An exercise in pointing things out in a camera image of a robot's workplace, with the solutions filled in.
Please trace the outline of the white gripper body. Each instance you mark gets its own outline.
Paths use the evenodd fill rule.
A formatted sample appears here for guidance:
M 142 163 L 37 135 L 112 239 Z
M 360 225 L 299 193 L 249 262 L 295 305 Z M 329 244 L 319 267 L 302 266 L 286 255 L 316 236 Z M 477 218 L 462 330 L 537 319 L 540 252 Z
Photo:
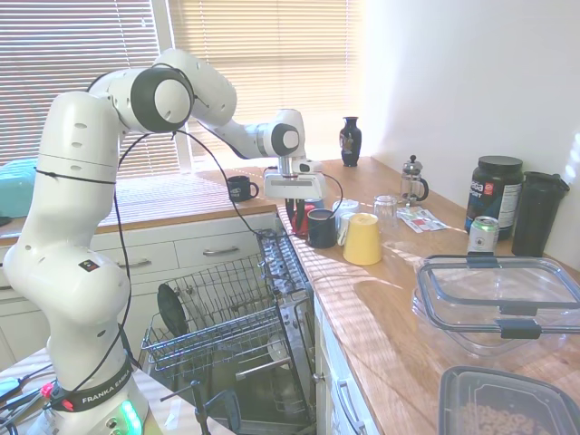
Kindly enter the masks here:
M 265 195 L 277 199 L 322 199 L 324 175 L 320 172 L 286 177 L 269 170 L 264 175 Z

